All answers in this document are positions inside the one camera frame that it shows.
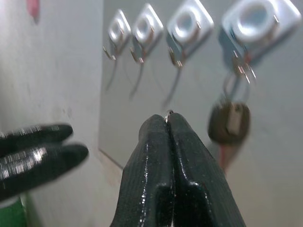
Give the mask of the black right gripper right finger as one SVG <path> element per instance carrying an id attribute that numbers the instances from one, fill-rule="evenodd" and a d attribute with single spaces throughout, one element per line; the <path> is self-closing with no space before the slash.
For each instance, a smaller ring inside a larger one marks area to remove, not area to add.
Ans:
<path id="1" fill-rule="evenodd" d="M 169 115 L 175 174 L 175 227 L 244 227 L 223 170 L 179 113 Z"/>

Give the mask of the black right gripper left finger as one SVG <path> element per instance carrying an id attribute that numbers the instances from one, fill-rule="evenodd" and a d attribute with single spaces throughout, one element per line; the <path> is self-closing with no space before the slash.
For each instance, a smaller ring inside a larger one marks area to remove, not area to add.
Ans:
<path id="1" fill-rule="evenodd" d="M 167 124 L 160 115 L 141 125 L 138 143 L 122 173 L 114 227 L 170 227 L 174 170 Z"/>

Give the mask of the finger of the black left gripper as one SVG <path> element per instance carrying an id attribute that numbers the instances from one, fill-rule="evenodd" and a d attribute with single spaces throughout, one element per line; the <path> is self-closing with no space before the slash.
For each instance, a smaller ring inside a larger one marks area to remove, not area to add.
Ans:
<path id="1" fill-rule="evenodd" d="M 0 201 L 16 197 L 61 177 L 89 156 L 83 144 L 44 145 L 0 159 Z"/>
<path id="2" fill-rule="evenodd" d="M 60 143 L 73 134 L 67 123 L 40 124 L 0 134 L 0 156 L 46 143 Z"/>

